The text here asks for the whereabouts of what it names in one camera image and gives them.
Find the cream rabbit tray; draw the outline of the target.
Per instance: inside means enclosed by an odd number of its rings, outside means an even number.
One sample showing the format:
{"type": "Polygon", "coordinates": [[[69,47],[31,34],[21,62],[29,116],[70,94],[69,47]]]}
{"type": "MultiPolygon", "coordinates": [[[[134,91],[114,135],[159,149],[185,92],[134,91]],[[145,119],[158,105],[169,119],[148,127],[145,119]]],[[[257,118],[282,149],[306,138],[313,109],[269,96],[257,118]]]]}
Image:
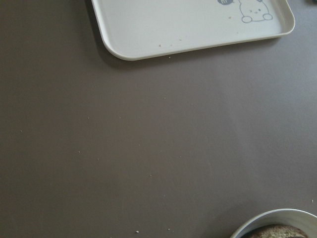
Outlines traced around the cream rabbit tray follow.
{"type": "Polygon", "coordinates": [[[288,35],[285,0],[94,0],[101,39],[122,60],[142,60],[288,35]]]}

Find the bread slice on plate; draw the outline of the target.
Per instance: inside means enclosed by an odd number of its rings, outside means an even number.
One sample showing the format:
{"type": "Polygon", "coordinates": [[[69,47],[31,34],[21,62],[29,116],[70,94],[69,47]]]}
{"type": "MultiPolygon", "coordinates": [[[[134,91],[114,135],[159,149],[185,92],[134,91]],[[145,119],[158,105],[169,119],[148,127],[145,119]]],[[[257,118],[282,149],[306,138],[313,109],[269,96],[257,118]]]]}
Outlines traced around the bread slice on plate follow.
{"type": "Polygon", "coordinates": [[[242,236],[243,238],[308,238],[301,229],[288,225],[269,225],[254,229],[242,236]]]}

